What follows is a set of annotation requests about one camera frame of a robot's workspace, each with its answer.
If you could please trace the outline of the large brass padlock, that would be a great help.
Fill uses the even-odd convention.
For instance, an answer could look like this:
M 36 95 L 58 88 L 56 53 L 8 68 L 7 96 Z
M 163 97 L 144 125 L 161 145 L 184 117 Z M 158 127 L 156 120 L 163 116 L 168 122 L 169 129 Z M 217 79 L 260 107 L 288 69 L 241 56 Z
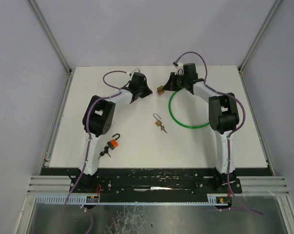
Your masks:
M 159 96 L 163 95 L 164 92 L 165 92 L 165 90 L 163 89 L 163 86 L 159 86 L 159 87 L 157 87 L 157 94 L 158 94 Z

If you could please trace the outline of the small brass padlock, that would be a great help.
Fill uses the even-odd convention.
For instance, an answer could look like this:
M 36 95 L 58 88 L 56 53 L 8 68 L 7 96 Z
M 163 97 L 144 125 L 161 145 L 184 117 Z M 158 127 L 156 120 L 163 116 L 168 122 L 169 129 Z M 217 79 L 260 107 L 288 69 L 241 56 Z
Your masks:
M 161 117 L 157 113 L 154 113 L 153 117 L 156 119 L 155 125 L 157 127 L 161 126 L 162 125 Z

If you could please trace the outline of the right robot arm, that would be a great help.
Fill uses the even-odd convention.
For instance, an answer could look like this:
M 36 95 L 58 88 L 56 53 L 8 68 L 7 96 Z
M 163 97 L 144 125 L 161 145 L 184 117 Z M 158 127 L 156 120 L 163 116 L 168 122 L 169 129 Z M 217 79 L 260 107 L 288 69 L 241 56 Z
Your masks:
M 235 170 L 232 153 L 231 132 L 237 129 L 239 114 L 234 94 L 221 94 L 198 77 L 194 63 L 174 64 L 176 70 L 170 73 L 167 83 L 157 88 L 162 95 L 165 91 L 177 92 L 182 89 L 200 97 L 208 104 L 209 125 L 216 136 L 216 170 L 220 174 L 232 173 Z

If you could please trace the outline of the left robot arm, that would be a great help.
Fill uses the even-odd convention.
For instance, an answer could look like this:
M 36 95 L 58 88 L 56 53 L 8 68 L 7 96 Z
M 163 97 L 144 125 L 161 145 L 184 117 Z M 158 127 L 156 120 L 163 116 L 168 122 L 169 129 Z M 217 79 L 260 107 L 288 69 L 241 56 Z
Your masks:
M 145 98 L 153 92 L 147 85 L 146 76 L 139 70 L 126 73 L 130 77 L 121 88 L 111 86 L 118 90 L 116 94 L 107 97 L 93 96 L 84 114 L 82 124 L 85 130 L 84 156 L 81 173 L 94 175 L 98 170 L 99 159 L 109 155 L 109 151 L 117 147 L 117 140 L 113 139 L 102 145 L 103 136 L 112 127 L 112 121 L 116 108 L 131 104 L 138 98 Z

